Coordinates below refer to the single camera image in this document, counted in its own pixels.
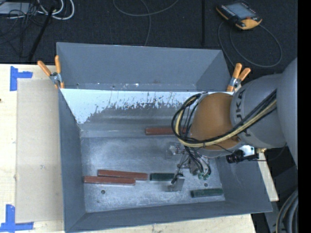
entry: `white cable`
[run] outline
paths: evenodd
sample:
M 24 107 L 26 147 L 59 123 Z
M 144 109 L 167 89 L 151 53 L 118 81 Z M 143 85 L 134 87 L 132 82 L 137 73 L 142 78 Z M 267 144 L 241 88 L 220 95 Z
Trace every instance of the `white cable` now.
M 61 4 L 62 4 L 61 8 L 58 11 L 52 13 L 52 15 L 56 15 L 56 14 L 62 12 L 62 10 L 64 8 L 64 1 L 63 0 L 60 0 L 60 1 L 61 1 Z M 46 14 L 46 15 L 49 13 L 41 4 L 40 4 L 40 8 L 43 10 L 43 12 L 38 10 L 37 11 L 38 13 Z
M 57 19 L 57 20 L 68 20 L 68 19 L 72 18 L 73 15 L 74 15 L 74 3 L 73 3 L 72 0 L 69 0 L 69 1 L 71 3 L 72 11 L 71 11 L 71 14 L 68 17 L 56 17 L 56 16 L 54 16 L 55 14 L 58 14 L 58 13 L 60 13 L 63 10 L 63 8 L 64 8 L 63 0 L 61 0 L 61 2 L 62 2 L 61 9 L 59 11 L 57 11 L 57 12 L 52 13 L 52 17 Z M 46 15 L 48 14 L 48 11 L 46 11 L 42 5 L 40 5 L 40 8 L 45 12 L 44 14 L 46 14 Z

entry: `brown stick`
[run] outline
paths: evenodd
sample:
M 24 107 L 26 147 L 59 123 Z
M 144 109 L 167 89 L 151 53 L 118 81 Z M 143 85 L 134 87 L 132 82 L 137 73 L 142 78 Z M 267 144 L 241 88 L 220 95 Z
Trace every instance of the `brown stick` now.
M 131 179 L 135 179 L 139 181 L 145 181 L 148 179 L 147 173 L 124 172 L 124 171 L 114 171 L 114 170 L 98 170 L 98 176 L 131 178 Z
M 171 135 L 174 134 L 171 127 L 163 127 L 163 128 L 146 128 L 146 135 Z
M 88 184 L 117 184 L 117 185 L 135 185 L 136 181 L 130 178 L 120 177 L 99 177 L 99 176 L 84 176 L 83 182 Z

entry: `yellow cable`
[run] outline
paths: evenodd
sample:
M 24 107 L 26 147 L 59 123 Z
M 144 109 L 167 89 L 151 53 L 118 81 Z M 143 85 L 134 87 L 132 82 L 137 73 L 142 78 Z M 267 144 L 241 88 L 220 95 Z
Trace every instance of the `yellow cable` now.
M 211 142 L 206 142 L 206 143 L 187 143 L 181 139 L 178 138 L 179 142 L 185 146 L 191 147 L 191 148 L 203 148 L 205 146 L 210 146 L 213 144 L 217 144 L 220 143 L 222 141 L 225 141 L 233 136 L 235 136 L 236 134 L 242 132 L 244 129 L 248 128 L 249 126 L 251 126 L 252 124 L 254 124 L 256 121 L 258 121 L 261 117 L 263 117 L 273 106 L 276 106 L 276 99 L 271 102 L 263 111 L 261 111 L 258 115 L 254 116 L 253 118 L 251 118 L 249 121 L 247 121 L 244 125 L 240 126 L 239 128 L 237 128 L 235 131 L 229 133 L 228 135 L 219 138 L 217 140 L 211 141 Z M 178 125 L 179 125 L 179 121 L 181 119 L 182 116 L 182 111 L 179 113 L 177 120 L 176 120 L 176 125 L 175 125 L 175 131 L 176 133 L 179 135 L 179 130 L 178 130 Z

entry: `clamp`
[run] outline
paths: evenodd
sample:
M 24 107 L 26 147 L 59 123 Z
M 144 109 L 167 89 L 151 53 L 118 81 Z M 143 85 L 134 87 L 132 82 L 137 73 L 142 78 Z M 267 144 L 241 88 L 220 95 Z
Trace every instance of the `clamp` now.
M 39 67 L 41 67 L 41 69 L 44 71 L 44 73 L 47 76 L 49 76 L 49 78 L 54 83 L 55 88 L 58 88 L 58 87 L 65 88 L 64 81 L 63 81 L 62 76 L 61 76 L 61 66 L 60 66 L 58 55 L 55 56 L 55 66 L 56 66 L 56 72 L 55 73 L 52 73 L 42 61 L 39 60 L 37 62 L 37 64 Z
M 242 64 L 236 63 L 232 78 L 230 80 L 230 83 L 227 87 L 227 92 L 232 92 L 238 90 L 239 85 L 241 82 L 246 78 L 246 76 L 251 72 L 250 68 L 245 68 L 242 72 Z

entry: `handheld device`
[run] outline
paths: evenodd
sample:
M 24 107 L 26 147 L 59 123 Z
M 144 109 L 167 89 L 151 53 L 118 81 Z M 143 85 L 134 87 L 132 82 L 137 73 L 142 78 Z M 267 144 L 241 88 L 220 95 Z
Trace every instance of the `handheld device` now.
M 242 30 L 258 26 L 262 18 L 244 1 L 236 1 L 227 5 L 217 5 L 217 12 L 231 25 Z

